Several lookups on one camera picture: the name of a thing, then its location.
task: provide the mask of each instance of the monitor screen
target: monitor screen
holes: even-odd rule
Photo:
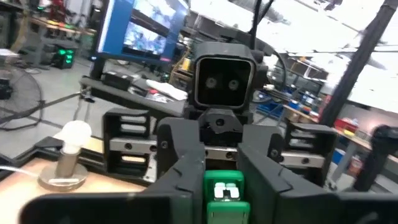
[[[109,0],[97,51],[115,59],[171,62],[187,10],[184,0]]]

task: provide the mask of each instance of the green block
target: green block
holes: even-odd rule
[[[226,184],[234,183],[239,189],[239,195],[243,198],[244,177],[241,171],[237,170],[208,170],[205,172],[203,190],[205,191],[206,202],[214,200],[214,186],[218,182]]]
[[[248,224],[250,204],[247,202],[209,202],[207,224]]]

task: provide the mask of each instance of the fan guard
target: fan guard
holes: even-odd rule
[[[11,131],[36,126],[42,119],[42,90],[35,78],[24,70],[6,66],[0,68],[0,130]],[[21,119],[40,111],[32,124],[5,128],[13,119]]]

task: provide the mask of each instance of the white light bulb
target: white light bulb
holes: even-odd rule
[[[91,137],[91,127],[84,121],[69,121],[61,131],[63,153],[77,154]]]

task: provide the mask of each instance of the white cable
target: white cable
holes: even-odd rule
[[[16,167],[12,167],[12,166],[0,166],[0,170],[9,170],[9,171],[13,171],[13,172],[20,172],[26,175],[29,175],[31,177],[38,177],[38,174],[35,174],[33,172],[24,170],[24,169],[20,169],[20,168],[16,168]]]

